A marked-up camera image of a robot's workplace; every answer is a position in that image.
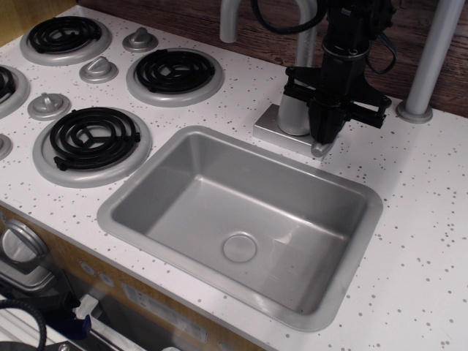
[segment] cable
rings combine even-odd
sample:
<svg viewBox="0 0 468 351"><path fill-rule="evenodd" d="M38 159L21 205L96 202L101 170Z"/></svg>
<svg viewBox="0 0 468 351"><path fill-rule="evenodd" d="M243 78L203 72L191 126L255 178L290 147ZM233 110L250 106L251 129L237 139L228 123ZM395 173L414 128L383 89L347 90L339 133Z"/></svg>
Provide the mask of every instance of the cable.
<svg viewBox="0 0 468 351"><path fill-rule="evenodd" d="M315 27L317 24L322 22L323 18L327 13L328 1L327 0L318 0L317 1L317 13L315 17L309 20L308 22L302 23L298 26L293 27L275 27L269 24L262 16L260 8L258 7L258 0L250 0L252 6L252 11L254 12L255 17L260 22L260 24L265 27L267 30L272 31L276 34L297 34L302 31L307 31L310 28Z"/></svg>
<svg viewBox="0 0 468 351"><path fill-rule="evenodd" d="M378 35L378 38L383 43L383 45L385 45L385 47L392 53L392 55L393 55L392 62L385 69L381 69L381 70L376 69L372 65L371 60L369 58L369 53L371 52L369 50L369 52L366 55L366 63L369 66L369 68L372 70L373 73L376 73L378 75L384 75L386 73L389 73L393 69L393 66L395 66L395 64L396 64L396 48L395 48L395 45L393 45L393 43L391 42L391 40L387 37L387 35L385 33L383 33L383 32L380 33Z"/></svg>
<svg viewBox="0 0 468 351"><path fill-rule="evenodd" d="M1 300L0 309L22 309L25 312L28 312L37 322L39 327L39 346L37 351L44 351L45 341L47 338L47 331L45 329L44 317L41 313L32 305L25 301L20 300Z"/></svg>

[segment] label sticker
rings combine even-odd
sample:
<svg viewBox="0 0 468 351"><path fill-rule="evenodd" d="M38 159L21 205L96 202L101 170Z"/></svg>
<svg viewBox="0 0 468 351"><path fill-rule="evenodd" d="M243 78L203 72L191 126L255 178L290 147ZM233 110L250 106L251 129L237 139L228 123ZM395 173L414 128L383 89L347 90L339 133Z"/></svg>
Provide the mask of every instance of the label sticker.
<svg viewBox="0 0 468 351"><path fill-rule="evenodd" d="M147 311L150 311L152 314L155 314L159 318L162 318L166 322L176 326L185 333L190 334L197 340L201 342L206 342L206 337L208 336L208 331L201 328L198 324L192 322L182 314L170 309L166 305L160 303L158 300L150 298L148 295L143 294L141 291L131 287L123 282L121 282L122 287L124 288L125 295L128 299L137 305L143 307Z"/></svg>

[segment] oven handle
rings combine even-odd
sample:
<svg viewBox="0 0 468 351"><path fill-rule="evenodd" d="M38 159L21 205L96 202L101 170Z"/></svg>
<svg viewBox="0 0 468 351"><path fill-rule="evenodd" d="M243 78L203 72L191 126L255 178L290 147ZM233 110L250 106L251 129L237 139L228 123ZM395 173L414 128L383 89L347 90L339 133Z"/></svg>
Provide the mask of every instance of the oven handle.
<svg viewBox="0 0 468 351"><path fill-rule="evenodd" d="M83 319L88 315L91 318L91 335L105 344L113 351L146 351L119 332L113 330L97 318L92 317L92 312L97 308L99 301L89 294L80 299L81 305L75 309L77 318Z"/></svg>

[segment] wooden wall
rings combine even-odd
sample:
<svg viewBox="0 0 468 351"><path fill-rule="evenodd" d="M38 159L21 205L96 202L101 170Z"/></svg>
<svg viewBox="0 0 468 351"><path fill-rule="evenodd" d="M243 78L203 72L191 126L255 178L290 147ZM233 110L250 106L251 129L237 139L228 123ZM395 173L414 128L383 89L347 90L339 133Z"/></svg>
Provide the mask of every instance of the wooden wall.
<svg viewBox="0 0 468 351"><path fill-rule="evenodd" d="M75 0L0 0L0 46L75 4Z"/></svg>
<svg viewBox="0 0 468 351"><path fill-rule="evenodd" d="M78 0L78 4L143 25L206 42L276 64L289 66L295 57L296 36L279 36L263 29L255 20L249 1L241 3L238 41L219 40L221 0ZM294 25L298 12L294 0L260 0L265 17L279 25ZM397 13L393 27L385 33L397 47L399 61L392 72L368 81L392 97L405 99L410 91L437 0L393 0ZM318 28L315 65L320 65L320 40L326 21ZM371 57L377 67L385 67L390 54L381 45L374 46ZM465 4L450 52L439 77L431 106L468 117L468 4Z"/></svg>

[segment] wooden cabinet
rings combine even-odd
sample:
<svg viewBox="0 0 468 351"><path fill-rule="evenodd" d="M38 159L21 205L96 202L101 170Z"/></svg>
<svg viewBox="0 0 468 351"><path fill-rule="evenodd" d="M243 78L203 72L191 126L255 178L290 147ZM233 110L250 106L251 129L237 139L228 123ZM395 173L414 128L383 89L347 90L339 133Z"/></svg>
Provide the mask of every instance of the wooden cabinet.
<svg viewBox="0 0 468 351"><path fill-rule="evenodd" d="M0 0L0 46L74 5L75 0Z"/></svg>
<svg viewBox="0 0 468 351"><path fill-rule="evenodd" d="M59 268L85 282L94 290L98 290L100 295L108 295L143 315L196 350L263 350L237 333L166 296L149 284L124 273L114 265L59 238L1 205L0 215L0 233L5 231L4 222L9 219L17 219L26 224L46 243L50 252L48 259ZM137 303L131 296L135 293L143 297L145 301L149 301L149 305L153 305L154 308L144 308L144 303Z"/></svg>

